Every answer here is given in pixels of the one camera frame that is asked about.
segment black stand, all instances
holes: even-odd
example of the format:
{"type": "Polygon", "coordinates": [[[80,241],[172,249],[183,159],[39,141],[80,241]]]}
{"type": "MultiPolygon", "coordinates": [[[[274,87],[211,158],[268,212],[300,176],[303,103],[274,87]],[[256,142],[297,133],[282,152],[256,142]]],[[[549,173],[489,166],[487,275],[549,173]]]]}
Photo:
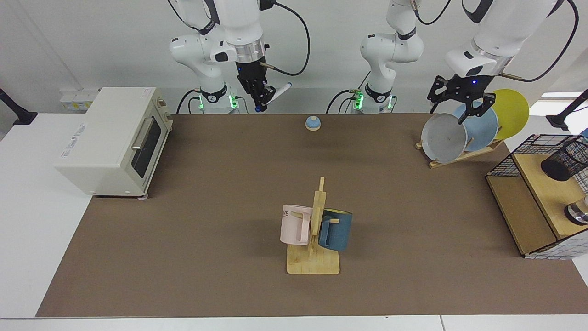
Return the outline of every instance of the black stand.
{"type": "Polygon", "coordinates": [[[27,111],[26,109],[17,105],[16,102],[14,102],[14,100],[11,99],[1,88],[0,100],[2,100],[8,106],[8,108],[10,108],[16,114],[16,116],[18,116],[18,119],[14,121],[14,125],[29,125],[37,116],[36,112],[27,111]]]}
{"type": "Polygon", "coordinates": [[[547,115],[545,116],[549,123],[551,123],[552,127],[560,128],[564,131],[568,131],[568,127],[566,125],[566,117],[573,113],[576,108],[578,108],[581,104],[583,104],[588,99],[588,90],[585,90],[584,93],[580,94],[572,103],[566,107],[560,114],[558,115],[547,115]]]}

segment blue mug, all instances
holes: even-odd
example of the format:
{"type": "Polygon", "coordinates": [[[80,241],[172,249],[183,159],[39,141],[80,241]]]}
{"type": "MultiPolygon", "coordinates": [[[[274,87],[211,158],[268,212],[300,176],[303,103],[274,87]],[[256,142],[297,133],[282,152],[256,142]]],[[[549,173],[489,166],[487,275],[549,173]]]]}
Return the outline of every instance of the blue mug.
{"type": "Polygon", "coordinates": [[[320,226],[319,245],[326,249],[342,251],[347,248],[351,219],[347,211],[325,208],[320,226]]]}

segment white table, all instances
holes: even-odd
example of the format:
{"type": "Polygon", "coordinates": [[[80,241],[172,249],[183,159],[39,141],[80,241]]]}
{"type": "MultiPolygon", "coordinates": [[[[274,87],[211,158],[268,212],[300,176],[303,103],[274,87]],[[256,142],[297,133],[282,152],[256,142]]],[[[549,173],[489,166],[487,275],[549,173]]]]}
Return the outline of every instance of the white table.
{"type": "MultiPolygon", "coordinates": [[[[90,201],[52,166],[83,117],[39,114],[31,125],[14,127],[0,141],[0,330],[588,329],[588,315],[36,319],[90,201]]],[[[588,279],[588,257],[576,264],[588,279]]]]}

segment mug handle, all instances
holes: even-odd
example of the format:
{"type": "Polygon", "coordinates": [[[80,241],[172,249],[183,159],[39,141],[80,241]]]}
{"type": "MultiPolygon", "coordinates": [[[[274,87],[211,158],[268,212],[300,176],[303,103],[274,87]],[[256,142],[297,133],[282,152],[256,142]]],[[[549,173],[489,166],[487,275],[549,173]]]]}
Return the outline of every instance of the mug handle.
{"type": "Polygon", "coordinates": [[[304,228],[305,228],[305,226],[306,226],[306,228],[308,228],[308,224],[310,223],[310,214],[309,213],[301,213],[301,214],[302,214],[302,222],[299,223],[300,225],[298,227],[298,236],[296,237],[296,239],[299,242],[303,243],[303,242],[308,241],[309,233],[306,232],[306,235],[305,235],[304,228]]]}
{"type": "Polygon", "coordinates": [[[329,235],[330,227],[329,227],[329,225],[330,225],[331,219],[333,219],[333,218],[334,217],[331,216],[331,215],[327,215],[327,216],[324,216],[323,217],[323,222],[322,222],[323,224],[322,224],[321,230],[324,229],[324,231],[326,232],[325,247],[329,247],[330,246],[330,244],[329,244],[329,241],[330,241],[329,240],[329,238],[330,238],[330,235],[329,235]]]}

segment brown table mat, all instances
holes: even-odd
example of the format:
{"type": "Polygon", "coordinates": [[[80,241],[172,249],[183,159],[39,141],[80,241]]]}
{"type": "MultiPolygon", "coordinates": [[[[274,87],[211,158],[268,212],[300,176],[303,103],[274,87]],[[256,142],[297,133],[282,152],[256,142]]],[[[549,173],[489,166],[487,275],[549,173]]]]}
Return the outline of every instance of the brown table mat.
{"type": "Polygon", "coordinates": [[[428,118],[175,117],[150,198],[92,199],[37,316],[588,313],[572,261],[518,254],[484,179],[506,147],[430,170],[428,118]],[[340,275],[291,276],[282,205],[320,176],[349,247],[340,275]]]}

